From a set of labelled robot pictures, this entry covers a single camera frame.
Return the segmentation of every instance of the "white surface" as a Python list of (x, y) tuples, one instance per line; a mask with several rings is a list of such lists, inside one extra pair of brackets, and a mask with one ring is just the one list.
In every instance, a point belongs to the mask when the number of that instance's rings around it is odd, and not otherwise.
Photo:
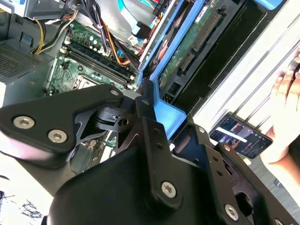
[[(264, 101), (269, 95), (278, 73), (275, 72), (266, 81), (264, 79), (300, 40), (300, 20), (297, 18), (299, 8), (299, 0), (289, 0), (285, 4), (276, 18), (195, 115), (196, 124), (210, 131), (227, 112), (235, 112), (260, 83), (263, 84), (262, 87), (238, 110), (237, 115), (246, 119)], [(293, 55), (282, 63), (279, 70), (286, 70), (292, 58)], [(249, 122), (257, 126), (268, 115), (268, 102), (266, 102), (249, 119)], [(266, 131), (271, 125), (272, 123), (267, 120), (260, 126), (260, 129)]]

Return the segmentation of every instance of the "mounting hole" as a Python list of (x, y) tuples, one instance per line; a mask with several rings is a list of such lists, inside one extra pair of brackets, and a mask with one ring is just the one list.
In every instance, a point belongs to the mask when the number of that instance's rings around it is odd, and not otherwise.
[(125, 125), (127, 125), (127, 124), (128, 124), (128, 120), (127, 120), (127, 119), (121, 119), (121, 120), (118, 122), (118, 125), (119, 125), (120, 127), (125, 126)]
[(223, 174), (219, 170), (217, 170), (217, 174), (219, 174), (219, 176), (223, 176)]
[(199, 160), (198, 160), (197, 158), (195, 158), (195, 159), (193, 160), (193, 163), (199, 164)]
[(145, 99), (145, 98), (142, 99), (142, 102), (143, 102), (145, 105), (150, 105), (150, 102), (149, 102), (147, 99)]
[(163, 146), (160, 143), (157, 143), (157, 147), (158, 147), (159, 150), (163, 149)]

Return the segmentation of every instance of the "yellow wire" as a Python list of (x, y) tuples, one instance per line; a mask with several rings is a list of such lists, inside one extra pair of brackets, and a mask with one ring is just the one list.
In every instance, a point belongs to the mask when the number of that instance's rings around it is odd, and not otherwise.
[(35, 54), (37, 54), (42, 50), (42, 47), (44, 45), (44, 30), (43, 30), (42, 24), (39, 20), (35, 20), (35, 22), (37, 22), (37, 24), (38, 24), (38, 26), (41, 30), (41, 41), (39, 42), (38, 48), (37, 48), (36, 53), (35, 53)]

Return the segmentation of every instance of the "orange wire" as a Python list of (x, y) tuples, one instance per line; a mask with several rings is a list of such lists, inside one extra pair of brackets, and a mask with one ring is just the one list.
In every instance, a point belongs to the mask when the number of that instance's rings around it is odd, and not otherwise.
[(65, 18), (65, 19), (70, 19), (70, 18), (72, 18), (72, 16), (73, 16), (73, 13), (72, 13), (71, 15), (64, 16), (64, 18)]

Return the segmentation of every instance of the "hand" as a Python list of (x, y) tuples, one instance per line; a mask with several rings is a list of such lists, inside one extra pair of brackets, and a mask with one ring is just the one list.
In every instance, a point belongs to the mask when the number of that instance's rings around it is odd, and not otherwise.
[(265, 164), (275, 163), (288, 153), (288, 146), (300, 135), (300, 74), (292, 82), (289, 70), (276, 80), (270, 95), (273, 127), (267, 136), (273, 144), (261, 153)]

